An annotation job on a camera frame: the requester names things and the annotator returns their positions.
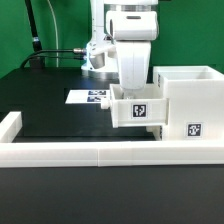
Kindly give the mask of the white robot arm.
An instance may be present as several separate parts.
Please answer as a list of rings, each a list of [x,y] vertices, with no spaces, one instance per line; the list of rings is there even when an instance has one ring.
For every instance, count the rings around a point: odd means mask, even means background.
[[[85,75],[118,77],[125,91],[144,88],[151,42],[159,33],[159,0],[90,0],[92,35],[86,45]]]

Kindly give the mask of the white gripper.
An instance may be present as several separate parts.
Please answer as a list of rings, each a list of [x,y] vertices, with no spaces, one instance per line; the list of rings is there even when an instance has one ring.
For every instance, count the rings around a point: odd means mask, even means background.
[[[118,74],[124,90],[141,90],[148,75],[151,43],[147,41],[117,41]]]

